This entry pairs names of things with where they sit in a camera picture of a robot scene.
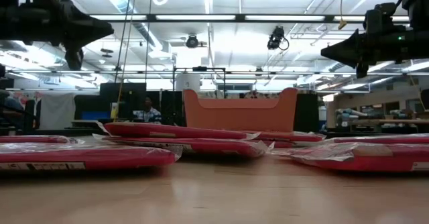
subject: orange plastic bin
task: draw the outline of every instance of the orange plastic bin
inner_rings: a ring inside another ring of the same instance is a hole
[[[297,89],[284,89],[278,99],[199,99],[184,91],[188,127],[292,132]]]

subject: security camera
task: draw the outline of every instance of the security camera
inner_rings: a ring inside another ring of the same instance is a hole
[[[186,47],[188,48],[197,48],[198,47],[198,39],[195,35],[190,35],[186,41]]]

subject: wooden table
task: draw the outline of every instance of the wooden table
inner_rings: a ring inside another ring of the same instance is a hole
[[[0,177],[0,223],[427,223],[427,176],[339,174],[275,156],[139,172]]]

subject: black monitor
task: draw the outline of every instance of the black monitor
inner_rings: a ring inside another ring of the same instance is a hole
[[[118,101],[120,83],[103,83],[100,85],[100,98],[103,103],[111,105]],[[133,118],[133,111],[143,110],[146,99],[146,83],[123,83],[119,98],[120,118]]]

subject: plastic wrap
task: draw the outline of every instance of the plastic wrap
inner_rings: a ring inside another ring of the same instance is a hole
[[[335,170],[366,172],[429,171],[429,144],[324,144],[273,150],[304,164]]]
[[[60,135],[15,135],[0,136],[2,143],[57,143],[57,144],[82,144],[83,142]]]
[[[246,131],[247,133],[256,133],[255,131]],[[263,131],[258,133],[255,140],[275,141],[276,148],[292,148],[292,147],[306,147],[313,146],[318,142],[325,139],[325,135],[315,133],[281,133],[281,132],[267,132]]]
[[[332,139],[324,140],[323,144],[354,142],[372,144],[429,144],[429,133],[365,137],[335,137]]]
[[[132,138],[106,137],[104,140],[118,144],[169,148],[182,146],[184,153],[239,154],[248,157],[264,155],[272,146],[263,142],[252,142],[238,139],[168,139],[168,138]]]
[[[254,139],[258,135],[258,133],[248,134],[239,131],[176,127],[152,123],[107,123],[104,127],[111,135],[123,137]]]
[[[180,153],[158,148],[57,143],[0,144],[0,170],[108,170],[163,166]]]

